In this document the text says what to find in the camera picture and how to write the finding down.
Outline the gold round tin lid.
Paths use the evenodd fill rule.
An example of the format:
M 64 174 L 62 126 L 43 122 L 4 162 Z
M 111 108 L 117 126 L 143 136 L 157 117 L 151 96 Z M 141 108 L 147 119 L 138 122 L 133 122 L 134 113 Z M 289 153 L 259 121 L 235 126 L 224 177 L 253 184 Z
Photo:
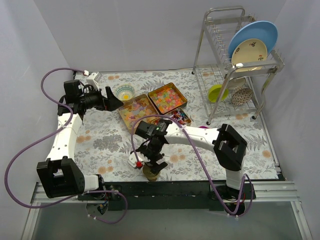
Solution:
M 142 173 L 149 182 L 156 182 L 160 175 L 160 172 L 153 173 L 147 165 L 143 166 Z

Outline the tin of jelly candies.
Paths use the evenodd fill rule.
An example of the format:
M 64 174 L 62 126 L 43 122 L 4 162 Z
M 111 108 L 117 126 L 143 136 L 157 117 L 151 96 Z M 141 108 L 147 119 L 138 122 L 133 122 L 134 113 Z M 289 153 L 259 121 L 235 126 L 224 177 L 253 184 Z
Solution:
M 158 111 L 146 94 L 139 95 L 126 101 L 118 112 L 123 119 L 129 132 L 133 124 L 144 116 L 157 115 Z

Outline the tin of lollipops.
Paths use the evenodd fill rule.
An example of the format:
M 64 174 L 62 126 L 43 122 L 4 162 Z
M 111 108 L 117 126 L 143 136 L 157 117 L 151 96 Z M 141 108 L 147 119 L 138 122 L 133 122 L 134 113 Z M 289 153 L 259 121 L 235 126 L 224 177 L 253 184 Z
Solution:
M 181 125 L 190 126 L 192 123 L 192 120 L 188 117 L 188 115 L 183 111 L 181 107 L 177 107 L 165 113 L 164 116 L 175 119 Z

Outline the tin of star candies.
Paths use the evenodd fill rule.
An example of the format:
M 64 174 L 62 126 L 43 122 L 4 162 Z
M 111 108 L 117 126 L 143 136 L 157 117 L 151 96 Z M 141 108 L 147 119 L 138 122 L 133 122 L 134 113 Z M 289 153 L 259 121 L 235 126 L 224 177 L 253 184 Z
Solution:
M 176 108 L 185 108 L 188 103 L 188 100 L 172 82 L 149 92 L 147 95 L 161 115 Z

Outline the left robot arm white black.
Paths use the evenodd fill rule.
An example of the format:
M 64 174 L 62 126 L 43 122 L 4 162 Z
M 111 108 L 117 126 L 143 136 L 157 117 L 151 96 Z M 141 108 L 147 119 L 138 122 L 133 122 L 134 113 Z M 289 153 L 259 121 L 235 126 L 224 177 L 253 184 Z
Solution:
M 59 132 L 45 161 L 37 164 L 44 191 L 49 198 L 79 195 L 89 191 L 95 200 L 106 196 L 106 187 L 100 174 L 85 175 L 75 163 L 75 148 L 83 118 L 87 110 L 112 112 L 123 106 L 107 86 L 106 96 L 91 84 L 79 80 L 63 84 L 65 94 L 58 101 L 57 120 Z

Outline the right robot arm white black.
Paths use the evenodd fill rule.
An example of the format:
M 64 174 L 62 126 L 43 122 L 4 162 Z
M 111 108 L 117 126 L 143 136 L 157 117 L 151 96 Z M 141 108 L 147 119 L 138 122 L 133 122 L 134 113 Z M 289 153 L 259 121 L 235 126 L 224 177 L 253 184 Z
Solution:
M 135 135 L 147 140 L 130 153 L 129 162 L 133 167 L 147 165 L 152 174 L 158 174 L 168 164 L 158 163 L 163 158 L 164 145 L 195 145 L 215 153 L 226 172 L 226 192 L 232 199 L 237 199 L 245 192 L 242 184 L 243 159 L 246 155 L 247 142 L 229 124 L 219 128 L 199 128 L 179 126 L 171 120 L 161 119 L 157 124 L 141 121 Z

